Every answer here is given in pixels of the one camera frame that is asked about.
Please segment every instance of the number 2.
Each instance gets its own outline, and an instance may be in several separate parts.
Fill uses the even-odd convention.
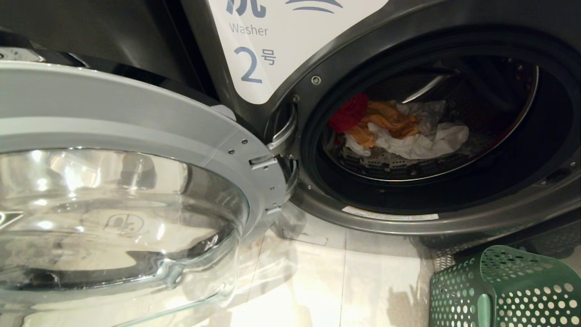
[[[236,50],[234,50],[234,52],[236,54],[239,54],[240,52],[245,52],[250,56],[250,68],[248,69],[248,71],[246,72],[246,74],[242,75],[242,80],[243,81],[248,81],[251,83],[259,83],[262,84],[262,80],[259,79],[253,79],[250,76],[252,75],[252,73],[254,73],[254,71],[256,70],[256,55],[254,54],[254,51],[250,50],[249,48],[246,47],[239,47]]]

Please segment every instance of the orange cloth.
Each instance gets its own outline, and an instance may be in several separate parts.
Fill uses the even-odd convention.
[[[368,148],[375,146],[376,135],[369,130],[367,123],[374,123],[388,130],[391,136],[400,139],[416,135],[419,132],[415,116],[408,116],[397,111],[388,102],[369,101],[367,113],[359,124],[345,131],[345,133],[352,135],[357,143]]]

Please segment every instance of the screw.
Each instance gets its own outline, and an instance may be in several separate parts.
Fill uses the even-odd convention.
[[[313,78],[311,78],[311,83],[313,83],[313,85],[321,84],[321,76],[319,75],[313,76]]]

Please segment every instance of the red cloth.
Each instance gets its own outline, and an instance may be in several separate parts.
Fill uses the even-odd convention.
[[[337,134],[344,133],[346,130],[357,125],[365,113],[367,112],[367,103],[369,98],[365,93],[359,93],[351,100],[345,102],[341,108],[335,112],[333,117],[329,119],[329,126],[332,127]]]

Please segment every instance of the label sticker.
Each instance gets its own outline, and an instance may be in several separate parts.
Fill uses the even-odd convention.
[[[362,216],[366,218],[372,219],[379,219],[382,221],[434,221],[436,219],[440,219],[437,214],[430,214],[430,215],[417,215],[417,216],[400,216],[400,215],[386,215],[386,214],[379,214],[377,212],[371,212],[363,209],[358,209],[355,207],[344,207],[344,212],[348,214]]]
[[[208,0],[238,94],[263,104],[303,62],[388,0]]]

